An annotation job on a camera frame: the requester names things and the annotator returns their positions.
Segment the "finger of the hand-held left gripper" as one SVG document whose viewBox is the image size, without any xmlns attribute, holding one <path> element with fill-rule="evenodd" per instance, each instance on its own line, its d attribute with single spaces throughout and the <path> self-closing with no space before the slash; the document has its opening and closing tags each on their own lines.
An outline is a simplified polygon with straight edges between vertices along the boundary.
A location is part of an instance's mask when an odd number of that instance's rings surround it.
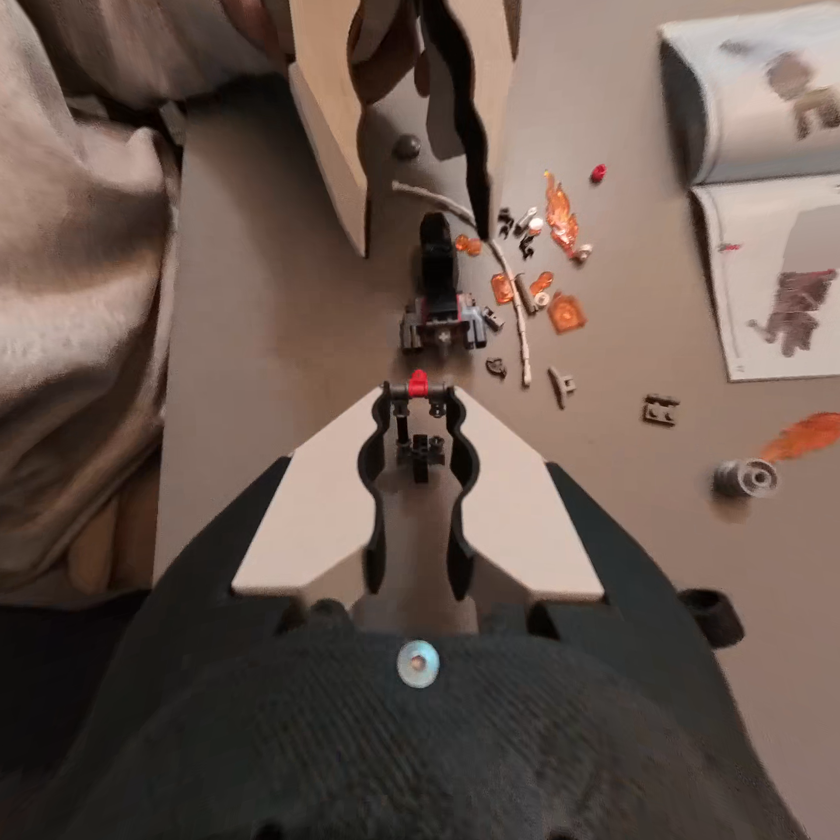
<svg viewBox="0 0 840 840">
<path fill-rule="evenodd" d="M 465 148 L 466 190 L 478 236 L 494 237 L 505 159 L 508 95 L 519 52 L 519 1 L 422 1 L 427 63 L 445 66 Z"/>
<path fill-rule="evenodd" d="M 369 184 L 360 153 L 363 106 L 350 69 L 361 3 L 290 1 L 295 60 L 288 78 L 333 209 L 354 250 L 368 256 Z"/>
</svg>

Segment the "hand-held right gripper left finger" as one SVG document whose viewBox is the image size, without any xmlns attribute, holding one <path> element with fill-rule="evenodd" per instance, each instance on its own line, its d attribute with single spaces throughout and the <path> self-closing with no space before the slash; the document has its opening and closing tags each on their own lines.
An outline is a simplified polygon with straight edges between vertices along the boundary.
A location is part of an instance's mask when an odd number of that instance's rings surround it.
<svg viewBox="0 0 840 840">
<path fill-rule="evenodd" d="M 378 385 L 298 446 L 232 580 L 242 596 L 352 608 L 382 588 L 385 531 L 375 479 L 389 426 Z"/>
</svg>

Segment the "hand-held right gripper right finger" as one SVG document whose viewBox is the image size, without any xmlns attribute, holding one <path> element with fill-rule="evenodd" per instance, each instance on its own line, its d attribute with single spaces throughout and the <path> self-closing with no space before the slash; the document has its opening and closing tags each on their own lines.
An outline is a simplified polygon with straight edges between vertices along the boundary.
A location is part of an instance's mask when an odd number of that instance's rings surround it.
<svg viewBox="0 0 840 840">
<path fill-rule="evenodd" d="M 447 574 L 459 602 L 601 602 L 605 587 L 553 482 L 548 461 L 459 386 L 448 389 L 451 511 Z"/>
</svg>

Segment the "black lego motorcycle body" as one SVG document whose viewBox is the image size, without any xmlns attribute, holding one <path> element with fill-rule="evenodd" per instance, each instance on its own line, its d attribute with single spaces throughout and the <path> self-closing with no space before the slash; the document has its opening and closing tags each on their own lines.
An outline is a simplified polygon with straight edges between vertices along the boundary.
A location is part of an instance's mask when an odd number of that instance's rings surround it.
<svg viewBox="0 0 840 840">
<path fill-rule="evenodd" d="M 445 356 L 455 346 L 485 349 L 489 325 L 474 297 L 460 288 L 455 243 L 443 213 L 423 217 L 418 258 L 414 298 L 400 321 L 401 351 L 435 350 Z"/>
</svg>

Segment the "lego wheel fork assembly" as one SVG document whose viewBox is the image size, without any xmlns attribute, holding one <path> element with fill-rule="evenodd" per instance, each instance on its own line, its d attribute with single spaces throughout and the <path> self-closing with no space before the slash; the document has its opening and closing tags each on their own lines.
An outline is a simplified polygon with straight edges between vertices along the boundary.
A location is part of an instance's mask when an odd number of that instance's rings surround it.
<svg viewBox="0 0 840 840">
<path fill-rule="evenodd" d="M 388 384 L 386 390 L 396 427 L 396 462 L 400 466 L 411 467 L 415 484 L 426 485 L 429 482 L 430 468 L 446 464 L 446 442 L 441 435 L 410 433 L 408 420 L 411 404 L 423 401 L 428 405 L 430 417 L 445 419 L 448 388 L 444 384 L 431 382 L 425 371 L 415 370 L 406 382 Z"/>
</svg>

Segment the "white instruction booklet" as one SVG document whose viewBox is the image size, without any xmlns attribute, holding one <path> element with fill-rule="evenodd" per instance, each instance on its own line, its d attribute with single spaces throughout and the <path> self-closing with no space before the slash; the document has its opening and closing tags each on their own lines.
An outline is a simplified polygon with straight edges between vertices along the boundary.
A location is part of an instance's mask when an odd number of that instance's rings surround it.
<svg viewBox="0 0 840 840">
<path fill-rule="evenodd" d="M 839 6 L 658 28 L 731 382 L 839 372 Z"/>
</svg>

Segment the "person's left forearm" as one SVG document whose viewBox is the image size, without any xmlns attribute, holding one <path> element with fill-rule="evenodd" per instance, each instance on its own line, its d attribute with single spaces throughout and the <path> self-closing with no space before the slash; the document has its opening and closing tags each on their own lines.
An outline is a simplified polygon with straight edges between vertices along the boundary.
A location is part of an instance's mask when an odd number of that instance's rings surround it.
<svg viewBox="0 0 840 840">
<path fill-rule="evenodd" d="M 2 2 L 1 50 L 2 75 L 144 110 L 285 75 L 294 42 L 288 2 L 31 1 Z"/>
</svg>

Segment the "large orange lego flame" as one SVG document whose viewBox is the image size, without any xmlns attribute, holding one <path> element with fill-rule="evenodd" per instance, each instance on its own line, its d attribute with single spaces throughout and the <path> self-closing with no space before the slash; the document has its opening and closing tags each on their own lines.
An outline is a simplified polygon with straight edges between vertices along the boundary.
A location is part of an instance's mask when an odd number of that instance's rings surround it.
<svg viewBox="0 0 840 840">
<path fill-rule="evenodd" d="M 551 239 L 568 259 L 577 259 L 579 224 L 572 211 L 571 200 L 551 171 L 546 170 L 543 176 L 546 202 L 544 220 Z"/>
</svg>

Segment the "black lego tyre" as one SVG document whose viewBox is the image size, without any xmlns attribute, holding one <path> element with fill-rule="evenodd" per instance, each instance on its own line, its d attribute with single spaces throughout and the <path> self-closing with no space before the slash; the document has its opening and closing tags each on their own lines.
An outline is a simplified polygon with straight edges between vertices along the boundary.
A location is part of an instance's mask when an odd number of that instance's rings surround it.
<svg viewBox="0 0 840 840">
<path fill-rule="evenodd" d="M 712 649 L 735 647 L 744 639 L 742 621 L 725 593 L 695 588 L 679 591 L 678 598 Z"/>
</svg>

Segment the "orange transparent lego slope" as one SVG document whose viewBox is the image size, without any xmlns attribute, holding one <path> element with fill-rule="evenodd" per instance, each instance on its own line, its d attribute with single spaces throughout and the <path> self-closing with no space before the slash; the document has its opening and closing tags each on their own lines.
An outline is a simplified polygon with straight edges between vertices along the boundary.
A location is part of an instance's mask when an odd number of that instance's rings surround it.
<svg viewBox="0 0 840 840">
<path fill-rule="evenodd" d="M 556 291 L 549 302 L 547 312 L 557 334 L 582 329 L 587 324 L 582 305 L 574 295 Z"/>
</svg>

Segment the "grey lego wheel hub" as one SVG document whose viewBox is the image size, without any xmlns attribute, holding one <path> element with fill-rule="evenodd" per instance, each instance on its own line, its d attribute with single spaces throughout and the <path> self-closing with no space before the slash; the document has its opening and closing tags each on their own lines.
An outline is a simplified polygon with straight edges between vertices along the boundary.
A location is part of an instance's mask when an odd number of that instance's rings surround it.
<svg viewBox="0 0 840 840">
<path fill-rule="evenodd" d="M 714 468 L 711 487 L 727 498 L 767 498 L 780 486 L 777 469 L 761 458 L 730 459 Z"/>
</svg>

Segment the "thin orange lego flame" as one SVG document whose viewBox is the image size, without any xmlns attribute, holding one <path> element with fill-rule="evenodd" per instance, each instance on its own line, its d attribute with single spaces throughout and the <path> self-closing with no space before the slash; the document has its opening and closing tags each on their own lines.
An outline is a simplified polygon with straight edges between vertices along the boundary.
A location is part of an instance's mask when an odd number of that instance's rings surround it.
<svg viewBox="0 0 840 840">
<path fill-rule="evenodd" d="M 830 447 L 838 439 L 839 413 L 814 413 L 781 431 L 761 449 L 759 457 L 771 464 L 797 459 Z"/>
</svg>

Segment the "person's left hand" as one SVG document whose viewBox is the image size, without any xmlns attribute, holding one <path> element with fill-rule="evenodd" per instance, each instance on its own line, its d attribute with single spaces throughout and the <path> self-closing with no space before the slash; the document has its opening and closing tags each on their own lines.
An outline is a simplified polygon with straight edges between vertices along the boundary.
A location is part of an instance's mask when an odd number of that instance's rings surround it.
<svg viewBox="0 0 840 840">
<path fill-rule="evenodd" d="M 361 1 L 349 41 L 350 77 L 363 109 L 384 99 L 422 52 L 418 2 Z"/>
</svg>

